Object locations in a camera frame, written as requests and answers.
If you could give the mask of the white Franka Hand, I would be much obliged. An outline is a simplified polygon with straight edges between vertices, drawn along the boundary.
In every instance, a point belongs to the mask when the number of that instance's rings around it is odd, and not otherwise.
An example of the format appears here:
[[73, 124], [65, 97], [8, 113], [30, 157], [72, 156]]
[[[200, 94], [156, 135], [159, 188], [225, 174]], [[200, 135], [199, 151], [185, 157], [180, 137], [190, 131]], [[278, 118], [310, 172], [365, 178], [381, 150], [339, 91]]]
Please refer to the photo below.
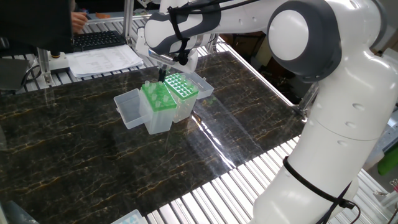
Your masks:
[[198, 52], [196, 49], [193, 49], [188, 55], [188, 62], [186, 65], [181, 65], [179, 62], [173, 61], [173, 57], [168, 55], [159, 55], [155, 53], [149, 46], [146, 44], [144, 38], [144, 28], [138, 28], [137, 30], [137, 43], [136, 43], [136, 52], [141, 54], [148, 59], [156, 61], [159, 67], [159, 78], [158, 82], [162, 82], [165, 80], [165, 76], [167, 73], [167, 68], [174, 68], [180, 70], [185, 73], [193, 73], [197, 67], [198, 63]]

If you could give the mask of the bare person hand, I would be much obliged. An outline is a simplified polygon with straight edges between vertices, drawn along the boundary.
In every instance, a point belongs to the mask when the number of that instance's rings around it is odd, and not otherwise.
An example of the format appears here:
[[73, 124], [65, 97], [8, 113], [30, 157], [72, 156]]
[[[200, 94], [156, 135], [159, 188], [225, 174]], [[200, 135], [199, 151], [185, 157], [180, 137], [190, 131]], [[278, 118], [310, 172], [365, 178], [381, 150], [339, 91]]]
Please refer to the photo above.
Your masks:
[[85, 12], [72, 12], [71, 20], [72, 20], [72, 29], [74, 34], [81, 32], [83, 30], [84, 25], [88, 21]]

